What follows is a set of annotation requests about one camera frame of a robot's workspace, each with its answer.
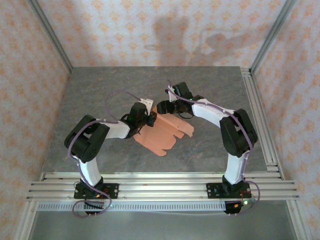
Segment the cable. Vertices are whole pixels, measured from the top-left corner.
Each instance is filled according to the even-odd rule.
[[[126,94],[129,94],[130,96],[134,97],[135,99],[137,99],[137,100],[139,100],[139,101],[141,100],[141,98],[138,98],[137,96],[133,95],[132,93],[128,92],[128,91],[125,90],[125,89],[118,89],[118,90],[114,90],[114,91],[110,92],[110,93],[105,97],[105,99],[104,99],[104,108],[105,108],[106,113],[109,114],[110,117],[112,117],[114,120],[118,121],[118,118],[115,117],[115,116],[109,111],[109,109],[108,109],[108,107],[107,107],[107,100],[108,100],[108,98],[109,98],[112,94],[116,94],[116,93],[126,93]]]
[[[238,120],[232,113],[230,113],[230,112],[222,109],[222,108],[219,107],[218,105],[215,105],[215,104],[213,104],[213,103],[208,103],[208,104],[207,104],[207,103],[205,103],[205,102],[193,101],[193,100],[189,100],[189,99],[183,98],[183,97],[181,97],[181,96],[178,96],[177,94],[174,93],[174,91],[172,91],[172,90],[170,89],[170,88],[172,88],[172,84],[171,84],[170,80],[167,80],[167,82],[168,82],[168,84],[169,84],[168,87],[167,87],[168,91],[169,91],[173,96],[175,96],[177,99],[181,99],[181,100],[183,100],[183,101],[186,101],[186,102],[189,102],[189,103],[193,103],[193,104],[200,104],[200,105],[205,105],[205,106],[210,106],[210,107],[212,107],[212,108],[215,108],[215,109],[221,111],[222,113],[225,113],[225,114],[229,115],[229,116],[236,122],[236,124],[240,127],[240,129],[241,129],[241,131],[242,131],[242,133],[243,133],[246,141],[248,142],[249,148],[250,148],[250,150],[247,151],[247,152],[244,154],[244,164],[242,165],[242,169],[241,169],[242,179],[243,179],[243,181],[244,181],[245,183],[252,183],[252,184],[254,184],[254,185],[256,186],[257,191],[258,191],[258,198],[257,198],[257,200],[256,200],[256,204],[254,204],[254,205],[252,206],[252,208],[250,208],[249,210],[247,210],[247,211],[245,211],[245,212],[240,212],[240,213],[238,213],[238,214],[236,214],[236,215],[244,214],[244,213],[247,213],[248,211],[251,211],[253,208],[255,208],[255,207],[258,205],[258,203],[259,203],[259,201],[260,201],[260,188],[259,188],[259,186],[258,186],[255,182],[253,182],[253,181],[246,181],[246,180],[244,179],[244,173],[245,173],[245,168],[246,168],[246,166],[247,166],[247,160],[248,160],[248,157],[249,157],[251,151],[253,150],[253,145],[252,145],[252,143],[251,143],[251,141],[250,141],[250,139],[249,139],[248,134],[246,133],[245,128],[242,126],[242,124],[239,122],[239,120]]]
[[[79,183],[80,183],[79,181],[74,182],[74,183],[73,183],[73,187],[76,189],[76,186],[77,186],[77,184],[79,184]]]
[[[174,95],[177,99],[181,99],[181,100],[183,100],[183,101],[185,101],[185,102],[189,102],[189,103],[193,103],[193,104],[200,104],[200,105],[210,106],[210,107],[212,107],[212,108],[214,108],[214,109],[217,109],[217,110],[219,110],[220,112],[229,115],[229,116],[236,122],[236,124],[240,127],[240,129],[241,129],[241,131],[242,131],[242,133],[243,133],[246,141],[248,142],[249,148],[250,148],[250,150],[249,150],[247,153],[244,154],[244,164],[242,165],[242,169],[241,169],[241,174],[242,174],[242,178],[243,178],[244,173],[245,173],[245,168],[246,168],[246,166],[247,166],[247,160],[248,160],[248,157],[249,157],[251,151],[253,150],[253,146],[252,146],[252,143],[251,143],[251,141],[250,141],[250,139],[249,139],[248,134],[246,133],[245,128],[242,126],[242,124],[239,122],[239,120],[238,120],[232,113],[230,113],[230,112],[222,109],[221,107],[219,107],[218,105],[215,105],[215,104],[213,104],[213,103],[205,103],[205,102],[201,102],[201,101],[193,101],[193,100],[189,100],[189,99],[186,99],[186,98],[183,98],[183,97],[181,97],[181,96],[176,95],[176,94],[174,93],[174,91],[172,91],[172,90],[170,89],[170,88],[172,87],[172,84],[171,84],[170,80],[167,80],[167,82],[168,82],[168,84],[169,84],[169,86],[168,86],[168,88],[167,88],[168,91],[169,91],[172,95]]]
[[[70,143],[70,146],[69,146],[69,148],[68,148],[68,153],[67,153],[67,155],[68,155],[69,158],[75,160],[76,165],[77,165],[77,167],[78,167],[78,171],[79,171],[79,173],[80,173],[80,175],[81,175],[81,178],[82,178],[82,180],[84,181],[84,183],[85,183],[90,189],[92,189],[93,191],[95,191],[95,192],[97,192],[97,193],[99,193],[99,194],[101,194],[101,195],[104,195],[104,196],[106,196],[106,197],[109,199],[109,205],[108,205],[104,210],[102,210],[101,212],[98,212],[98,213],[95,213],[95,214],[94,214],[95,216],[98,216],[98,215],[101,215],[101,214],[105,213],[105,212],[108,210],[108,208],[110,208],[111,203],[112,203],[112,200],[111,200],[111,198],[110,198],[110,196],[109,196],[108,194],[106,194],[105,192],[100,191],[100,190],[96,189],[94,186],[91,186],[91,185],[90,185],[90,183],[87,181],[86,177],[84,176],[84,174],[83,174],[83,172],[82,172],[82,170],[81,170],[80,160],[79,160],[76,156],[74,156],[74,155],[71,154],[71,149],[72,149],[73,145],[75,144],[76,140],[78,139],[78,137],[82,134],[82,132],[83,132],[87,127],[89,127],[89,126],[91,126],[91,125],[93,125],[93,124],[96,124],[96,123],[109,123],[109,124],[114,124],[114,122],[106,121],[106,120],[94,120],[94,121],[91,121],[91,122],[87,123],[83,128],[80,129],[80,131],[79,131],[79,132],[74,136],[74,138],[72,139],[72,141],[71,141],[71,143]],[[75,212],[75,207],[76,207],[76,205],[77,205],[78,203],[92,203],[92,204],[96,204],[97,202],[96,202],[96,201],[89,201],[89,200],[79,200],[79,201],[77,201],[77,202],[72,206],[72,213],[73,213],[74,216],[76,216],[77,218],[80,218],[80,219],[90,218],[90,217],[91,217],[91,214],[89,214],[89,215],[78,215],[78,214],[76,214],[76,212]]]
[[[177,109],[177,102],[174,103],[174,109],[177,111],[178,115],[180,116],[180,118],[182,119],[192,119],[194,116],[191,115],[191,117],[185,117],[185,116],[182,116],[181,114],[183,114],[184,112],[183,111],[179,111]]]

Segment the orange cloth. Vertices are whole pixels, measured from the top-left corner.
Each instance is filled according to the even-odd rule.
[[[145,125],[133,138],[156,155],[163,157],[167,154],[165,150],[175,145],[175,136],[180,139],[184,134],[192,137],[193,132],[193,126],[173,114],[158,114],[153,127]]]

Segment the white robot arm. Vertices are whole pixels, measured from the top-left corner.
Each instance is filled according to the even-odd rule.
[[[238,198],[241,192],[249,188],[249,184],[244,181],[244,170],[249,152],[258,141],[247,112],[243,109],[226,109],[202,96],[193,96],[185,82],[169,85],[166,93],[169,94],[169,100],[158,103],[158,114],[189,113],[221,129],[223,146],[228,153],[227,168],[222,184],[207,184],[208,197]]]
[[[66,137],[64,146],[68,149],[71,148],[72,157],[78,161],[82,173],[80,182],[75,186],[75,199],[99,197],[100,194],[93,188],[104,192],[105,189],[118,187],[118,184],[103,182],[96,156],[105,139],[128,139],[137,134],[144,125],[153,127],[157,114],[151,110],[152,105],[153,100],[140,99],[139,102],[134,103],[130,113],[125,114],[118,122],[100,121],[86,115],[74,127]]]
[[[213,107],[208,106],[208,104],[210,104],[211,102],[209,102],[207,99],[199,99],[197,102],[206,103],[206,105],[193,104],[192,105],[192,112],[193,112],[194,116],[205,119],[205,120],[213,123],[214,125],[216,125],[219,128],[220,128],[220,121],[223,118],[229,117],[229,115],[227,115],[226,113],[221,112]],[[228,111],[229,113],[232,113],[232,114],[234,113],[233,110],[225,109],[225,108],[223,108],[223,109],[225,111]],[[237,157],[235,155],[231,155],[228,152],[228,162],[227,162],[224,177],[232,185],[239,183],[243,179],[242,169],[245,164],[245,156],[246,156],[247,152],[248,151],[246,151],[240,157]]]

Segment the orange patterned wallpaper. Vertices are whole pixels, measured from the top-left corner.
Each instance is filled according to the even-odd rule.
[[[285,173],[320,239],[320,4],[298,1],[256,75]]]
[[[0,239],[39,179],[69,74],[26,0],[0,4]]]
[[[251,67],[285,0],[39,0],[81,66]]]

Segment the vertical metal post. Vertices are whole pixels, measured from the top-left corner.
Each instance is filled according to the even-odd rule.
[[[37,15],[38,19],[40,20],[40,22],[43,26],[43,29],[45,30],[46,34],[48,35],[49,39],[51,40],[56,51],[60,55],[66,69],[71,74],[71,72],[73,70],[73,66],[72,66],[64,48],[62,47],[57,35],[55,34],[52,26],[50,25],[49,20],[47,19],[44,11],[42,10],[42,8],[39,5],[37,0],[28,0],[28,2],[30,3],[31,8],[34,10],[35,14]]]
[[[255,60],[253,61],[252,67],[250,69],[251,73],[255,73],[262,60],[266,56],[271,44],[275,40],[276,36],[278,35],[281,27],[284,25],[289,13],[291,12],[292,8],[294,7],[297,0],[286,0],[278,17],[276,18],[270,32],[268,33],[264,43],[262,44],[257,56],[255,57]]]

